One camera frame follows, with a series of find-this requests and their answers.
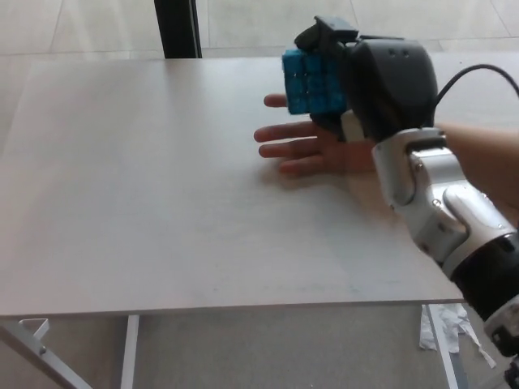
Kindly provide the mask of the person's bare hand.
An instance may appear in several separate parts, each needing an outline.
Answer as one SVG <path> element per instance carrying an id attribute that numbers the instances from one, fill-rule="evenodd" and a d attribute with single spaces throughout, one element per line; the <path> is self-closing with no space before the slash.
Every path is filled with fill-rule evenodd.
<path id="1" fill-rule="evenodd" d="M 277 160 L 278 172 L 286 177 L 375 170 L 372 141 L 342 142 L 312 121 L 264 126 L 254 132 L 254 140 L 259 144 L 259 155 Z"/>

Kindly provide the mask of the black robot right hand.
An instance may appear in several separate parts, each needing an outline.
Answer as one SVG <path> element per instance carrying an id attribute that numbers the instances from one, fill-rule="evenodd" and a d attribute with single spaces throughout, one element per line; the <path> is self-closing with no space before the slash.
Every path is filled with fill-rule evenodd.
<path id="1" fill-rule="evenodd" d="M 438 86 L 431 58 L 417 41 L 363 35 L 343 19 L 316 16 L 294 43 L 336 62 L 347 108 L 375 143 L 434 126 Z"/>

